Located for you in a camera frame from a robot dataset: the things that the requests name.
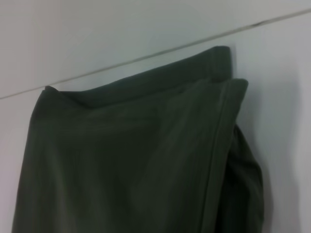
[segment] olive green cloth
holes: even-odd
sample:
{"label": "olive green cloth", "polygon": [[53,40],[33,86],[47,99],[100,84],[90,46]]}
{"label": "olive green cloth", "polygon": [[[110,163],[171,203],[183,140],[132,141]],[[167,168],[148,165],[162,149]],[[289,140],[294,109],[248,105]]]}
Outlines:
{"label": "olive green cloth", "polygon": [[83,92],[31,117],[13,233],[260,233],[261,171],[235,121],[230,50]]}

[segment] folded fabric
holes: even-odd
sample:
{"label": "folded fabric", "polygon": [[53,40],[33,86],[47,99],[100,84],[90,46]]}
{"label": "folded fabric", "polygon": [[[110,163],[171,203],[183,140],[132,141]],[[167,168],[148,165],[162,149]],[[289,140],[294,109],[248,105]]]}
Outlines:
{"label": "folded fabric", "polygon": [[82,92],[31,117],[13,233],[259,233],[261,171],[235,126],[230,50]]}

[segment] white wall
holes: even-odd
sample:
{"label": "white wall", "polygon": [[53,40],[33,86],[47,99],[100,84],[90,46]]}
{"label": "white wall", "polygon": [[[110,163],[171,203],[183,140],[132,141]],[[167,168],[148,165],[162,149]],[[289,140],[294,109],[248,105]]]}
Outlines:
{"label": "white wall", "polygon": [[[308,6],[291,0],[6,2],[0,7],[0,97]],[[238,123],[263,169],[264,232],[309,233],[310,41],[307,14],[54,87],[90,89],[216,45],[230,46],[235,76],[250,83]],[[1,233],[11,230],[29,118],[40,91],[0,100]]]}

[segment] garment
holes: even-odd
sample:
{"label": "garment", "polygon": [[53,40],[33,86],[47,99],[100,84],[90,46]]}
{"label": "garment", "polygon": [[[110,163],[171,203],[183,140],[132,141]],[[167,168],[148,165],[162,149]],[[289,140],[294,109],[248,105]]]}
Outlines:
{"label": "garment", "polygon": [[230,50],[82,92],[31,117],[13,233],[259,233],[261,171],[236,117]]}

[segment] dark green fabric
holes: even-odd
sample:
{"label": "dark green fabric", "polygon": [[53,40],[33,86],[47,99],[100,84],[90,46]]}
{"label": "dark green fabric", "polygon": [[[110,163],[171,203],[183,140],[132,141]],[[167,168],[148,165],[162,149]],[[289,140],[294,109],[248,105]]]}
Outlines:
{"label": "dark green fabric", "polygon": [[261,171],[235,126],[230,51],[35,106],[13,233],[259,233]]}

